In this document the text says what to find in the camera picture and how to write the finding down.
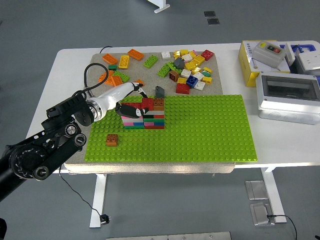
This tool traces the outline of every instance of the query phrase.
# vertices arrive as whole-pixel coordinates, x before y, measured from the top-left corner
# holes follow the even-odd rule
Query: yellow box
[[[252,58],[252,53],[255,47],[258,45],[258,41],[242,41],[240,50],[239,50],[239,62],[242,70],[242,75],[244,83],[247,87],[256,86],[256,77],[260,72],[281,72],[281,73],[290,73],[289,66],[285,59],[279,65],[279,70],[272,68],[268,65],[265,65],[262,62],[259,62]],[[279,44],[275,40],[268,40],[269,43],[279,47]]]

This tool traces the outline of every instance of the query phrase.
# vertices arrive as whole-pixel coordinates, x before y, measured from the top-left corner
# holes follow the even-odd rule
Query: white power outlet
[[[320,51],[302,52],[299,54],[305,71],[320,69]]]

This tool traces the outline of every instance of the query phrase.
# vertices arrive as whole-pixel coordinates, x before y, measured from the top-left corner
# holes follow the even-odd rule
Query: green lego brick
[[[210,72],[207,72],[207,71],[203,71],[202,74],[206,77],[211,77],[211,74]]]
[[[152,123],[163,123],[165,121],[164,118],[144,118],[144,122],[152,122]]]
[[[143,66],[145,66],[146,68],[150,69],[157,61],[158,61],[158,57],[155,55],[151,55],[144,63]]]
[[[129,96],[123,102],[141,102]],[[165,97],[165,129],[125,129],[114,110],[92,124],[87,162],[254,162],[257,154],[241,95]],[[106,145],[118,134],[117,147]]]
[[[168,64],[165,64],[158,71],[157,75],[164,78],[169,72],[170,72],[170,67],[168,66]]]
[[[171,70],[176,71],[178,74],[182,73],[182,69],[177,68],[173,61],[170,61],[167,64]]]
[[[120,71],[115,71],[113,73],[113,76],[119,76],[122,80],[122,82],[126,83],[129,81],[130,77],[128,75],[125,75],[124,73],[120,72]]]
[[[109,65],[108,69],[112,71],[117,71],[117,65]]]

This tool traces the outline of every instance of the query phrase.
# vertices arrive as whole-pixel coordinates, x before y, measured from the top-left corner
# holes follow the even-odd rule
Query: white table
[[[320,49],[320,44],[315,41],[290,43],[312,44],[317,50]],[[261,168],[272,212],[276,215],[284,214],[272,170],[276,167],[320,165],[320,124],[299,124],[258,117],[256,88],[245,86],[238,60],[240,43],[114,47],[105,52],[127,53],[132,48],[142,53],[174,52],[180,49],[208,49],[215,53],[223,94],[243,97],[258,158],[257,162],[237,162],[235,168]],[[83,89],[84,69],[92,56],[100,50],[101,48],[63,49],[57,53],[27,137],[43,130],[41,122],[47,119],[47,109]],[[105,183],[106,174],[100,174],[97,177],[96,190],[98,186],[103,189]],[[286,219],[277,217],[276,222],[286,222]]]

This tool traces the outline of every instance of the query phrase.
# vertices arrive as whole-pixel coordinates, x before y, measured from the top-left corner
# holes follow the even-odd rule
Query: table leg
[[[107,174],[97,174],[92,207],[102,215],[104,209]],[[100,228],[100,216],[95,210],[91,212],[90,228]]]
[[[284,208],[282,207],[282,203],[280,200],[274,174],[272,173],[272,171],[267,171],[268,169],[269,169],[268,167],[262,167],[261,172],[262,172],[266,192],[268,193],[272,214],[284,215],[285,212],[284,212]],[[286,223],[287,219],[285,216],[277,216],[274,218],[274,222],[276,224]]]

